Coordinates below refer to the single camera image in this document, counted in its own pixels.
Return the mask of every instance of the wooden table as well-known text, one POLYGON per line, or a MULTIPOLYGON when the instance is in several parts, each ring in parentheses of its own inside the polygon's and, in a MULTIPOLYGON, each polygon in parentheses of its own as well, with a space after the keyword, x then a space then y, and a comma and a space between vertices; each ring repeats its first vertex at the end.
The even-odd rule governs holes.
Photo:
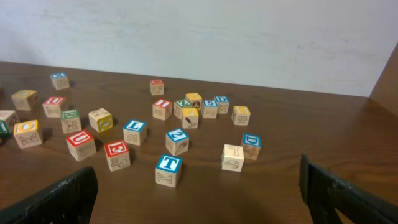
POLYGON ((23 121, 38 119, 43 145, 19 149, 15 139, 0 147, 0 208, 37 192, 58 179, 93 166, 99 191, 92 223, 311 223, 299 191, 303 152, 312 162, 398 204, 398 119, 367 98, 255 86, 164 78, 165 95, 152 96, 153 77, 69 68, 0 63, 4 83, 0 109, 14 110, 11 95, 37 90, 41 102, 66 96, 78 108, 83 128, 96 138, 98 152, 81 162, 69 153, 60 120, 46 118, 42 107, 17 111, 23 121), (49 75, 67 72, 71 88, 55 90, 49 75), (155 166, 167 154, 165 132, 181 127, 173 115, 152 118, 158 98, 175 101, 199 92, 204 99, 227 95, 234 105, 248 106, 249 126, 234 126, 229 114, 201 119, 188 129, 190 148, 181 154, 177 188, 155 183, 155 166), (115 127, 98 134, 88 113, 109 110, 115 127), (110 172, 103 145, 123 138, 130 119, 147 122, 148 138, 131 146, 130 168, 110 172), (259 134, 258 160, 247 159, 241 173, 221 170, 223 144, 240 144, 243 133, 259 134))

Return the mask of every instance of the alphabet block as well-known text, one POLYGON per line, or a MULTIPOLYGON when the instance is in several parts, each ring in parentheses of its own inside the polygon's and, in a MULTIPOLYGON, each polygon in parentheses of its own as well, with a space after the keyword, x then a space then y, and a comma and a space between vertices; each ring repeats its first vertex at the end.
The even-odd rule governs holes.
POLYGON ((189 147, 189 135, 182 129, 178 128, 166 133, 166 148, 171 155, 176 156, 183 152, 187 152, 189 147))
POLYGON ((174 101, 174 115, 179 119, 181 119, 182 108, 191 108, 191 107, 192 104, 186 99, 174 101))
POLYGON ((70 154, 77 161, 82 161, 97 152, 94 138, 86 130, 67 137, 67 144, 70 154))
POLYGON ((244 162, 243 147, 224 145, 223 155, 221 156, 221 168, 223 170, 241 172, 244 162))
POLYGON ((56 90, 69 88, 69 79, 65 72, 54 73, 50 75, 52 86, 56 90))
POLYGON ((182 109, 182 128, 198 128, 199 113, 196 108, 182 109))
POLYGON ((151 80, 149 82, 150 93, 154 95, 164 94, 164 82, 163 80, 151 80))
POLYGON ((17 123, 14 126, 14 137, 21 149, 43 144, 42 130, 37 120, 17 123))
POLYGON ((61 126, 65 134, 81 131, 79 111, 76 109, 61 111, 61 126))
POLYGON ((241 146, 246 159, 257 159, 261 149, 261 136, 243 134, 241 146))
POLYGON ((130 120, 123 128, 124 140, 140 146, 147 138, 147 124, 143 121, 130 120))
POLYGON ((160 99, 152 105, 152 114, 154 118, 167 120, 172 115, 172 102, 160 99))
POLYGON ((52 96, 43 103, 45 115, 48 118, 60 118, 61 111, 67 108, 66 98, 60 96, 52 96))
POLYGON ((229 109, 229 99, 226 96, 215 96, 214 100, 217 102, 219 114, 227 114, 229 109))
POLYGON ((31 111, 39 105, 39 96, 35 90, 21 90, 11 95, 18 110, 31 111))
POLYGON ((123 140, 106 144, 105 151, 111 172, 130 166, 129 148, 123 140))
POLYGON ((192 104, 193 108, 196 108, 198 111, 200 111, 202 98, 199 93, 187 93, 185 94, 185 99, 192 104))
POLYGON ((162 155, 155 170, 156 184, 176 187, 181 176, 182 159, 177 156, 162 155))
POLYGON ((203 100, 201 115, 203 118, 217 118, 218 105, 215 100, 203 100))
POLYGON ((88 118, 90 120, 91 127, 93 127, 99 133, 109 130, 113 127, 112 115, 104 108, 88 113, 88 118))
POLYGON ((20 121, 15 111, 0 111, 0 138, 8 138, 14 131, 14 126, 17 123, 20 123, 20 121))
POLYGON ((234 106, 232 111, 232 122, 235 125, 245 126, 249 124, 250 111, 247 106, 234 106))

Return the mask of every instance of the block with letter b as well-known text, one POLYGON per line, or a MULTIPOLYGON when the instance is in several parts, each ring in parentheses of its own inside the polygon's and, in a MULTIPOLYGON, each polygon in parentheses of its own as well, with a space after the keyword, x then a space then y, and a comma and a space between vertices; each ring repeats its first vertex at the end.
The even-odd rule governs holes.
POLYGON ((182 159, 177 156, 162 155, 155 170, 156 184, 176 187, 181 176, 182 159))

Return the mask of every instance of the wooden block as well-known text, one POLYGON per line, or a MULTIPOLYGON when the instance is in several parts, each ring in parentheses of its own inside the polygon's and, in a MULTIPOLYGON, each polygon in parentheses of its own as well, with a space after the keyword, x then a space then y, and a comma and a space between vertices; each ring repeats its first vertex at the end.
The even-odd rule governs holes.
POLYGON ((163 80, 151 80, 149 82, 150 93, 154 95, 164 94, 164 82, 163 80))
POLYGON ((225 144, 221 160, 223 170, 241 172, 244 162, 243 147, 225 144))
POLYGON ((198 111, 200 111, 202 98, 199 93, 187 93, 185 94, 185 99, 187 99, 192 104, 193 108, 196 108, 198 109, 198 111))
POLYGON ((152 105, 152 114, 154 118, 167 120, 172 115, 172 102, 160 99, 152 105))
POLYGON ((130 166, 129 148, 123 140, 106 144, 105 151, 111 172, 130 166))
POLYGON ((143 121, 130 120, 123 128, 124 140, 140 146, 147 138, 147 124, 143 121))
POLYGON ((15 124, 14 137, 21 149, 43 144, 42 130, 37 120, 15 124))
POLYGON ((35 90, 21 90, 11 95, 11 98, 18 110, 31 111, 39 105, 39 96, 35 90))
POLYGON ((8 138, 14 132, 15 124, 20 123, 13 110, 0 110, 0 138, 8 138))
POLYGON ((104 108, 88 113, 88 119, 90 120, 91 127, 99 133, 113 128, 113 117, 104 108))
POLYGON ((86 130, 67 137, 67 144, 70 154, 77 161, 82 161, 97 152, 94 138, 86 130))
POLYGON ((241 146, 246 159, 257 159, 261 149, 261 136, 243 134, 241 146))
POLYGON ((189 148, 189 135, 180 128, 167 132, 166 148, 173 156, 187 152, 189 148))
POLYGON ((66 98, 61 96, 52 96, 43 103, 45 115, 48 118, 60 118, 61 111, 67 108, 66 98))
POLYGON ((198 128, 199 113, 196 108, 182 108, 182 128, 198 128))
POLYGON ((81 131, 79 111, 76 109, 61 111, 61 126, 65 134, 81 131))
POLYGON ((203 100, 201 115, 203 118, 217 118, 218 105, 215 100, 203 100))
POLYGON ((248 125, 250 118, 250 111, 247 106, 234 106, 232 111, 232 122, 235 125, 248 125))
POLYGON ((176 187, 181 176, 182 158, 177 156, 162 155, 155 170, 156 184, 176 187))
POLYGON ((182 108, 191 108, 191 107, 192 104, 186 99, 174 101, 174 115, 179 119, 181 119, 182 108))
POLYGON ((226 96, 215 96, 214 100, 217 102, 219 114, 227 114, 229 109, 229 99, 226 96))
POLYGON ((56 90, 69 88, 69 79, 65 72, 54 73, 50 75, 52 86, 56 90))

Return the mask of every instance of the wall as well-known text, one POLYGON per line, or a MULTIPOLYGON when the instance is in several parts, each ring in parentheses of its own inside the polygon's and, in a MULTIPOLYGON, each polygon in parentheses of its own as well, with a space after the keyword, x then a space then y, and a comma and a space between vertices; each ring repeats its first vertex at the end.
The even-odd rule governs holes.
POLYGON ((374 86, 370 98, 398 116, 398 45, 374 86))
POLYGON ((0 0, 0 60, 369 96, 396 0, 0 0))

